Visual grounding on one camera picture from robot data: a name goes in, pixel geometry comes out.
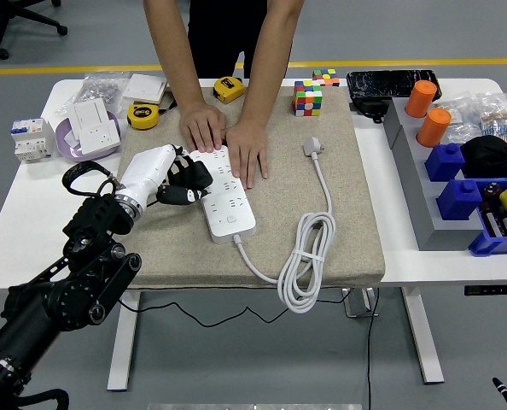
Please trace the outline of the person's left hand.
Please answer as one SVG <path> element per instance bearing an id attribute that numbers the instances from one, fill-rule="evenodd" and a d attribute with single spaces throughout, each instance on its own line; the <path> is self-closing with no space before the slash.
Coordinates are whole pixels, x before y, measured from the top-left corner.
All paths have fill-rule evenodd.
<path id="1" fill-rule="evenodd" d="M 245 190 L 254 187 L 256 172 L 261 177 L 269 176 L 266 123 L 241 119 L 224 131 L 230 155 L 231 173 L 239 178 Z"/>

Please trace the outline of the person's right hand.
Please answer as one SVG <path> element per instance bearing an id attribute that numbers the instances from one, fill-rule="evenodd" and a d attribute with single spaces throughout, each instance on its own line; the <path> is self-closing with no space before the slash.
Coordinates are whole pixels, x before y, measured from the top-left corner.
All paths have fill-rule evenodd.
<path id="1" fill-rule="evenodd" d="M 180 109 L 180 132 L 191 150 L 213 152 L 223 143 L 226 117 L 212 105 L 196 102 Z"/>

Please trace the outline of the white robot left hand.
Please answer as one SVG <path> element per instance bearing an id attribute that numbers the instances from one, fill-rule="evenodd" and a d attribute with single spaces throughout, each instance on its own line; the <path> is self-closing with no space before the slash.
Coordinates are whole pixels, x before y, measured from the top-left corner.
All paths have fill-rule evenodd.
<path id="1" fill-rule="evenodd" d="M 115 199 L 138 219 L 150 196 L 163 204 L 190 205 L 207 194 L 213 177 L 183 147 L 167 144 L 134 155 L 120 183 Z"/>

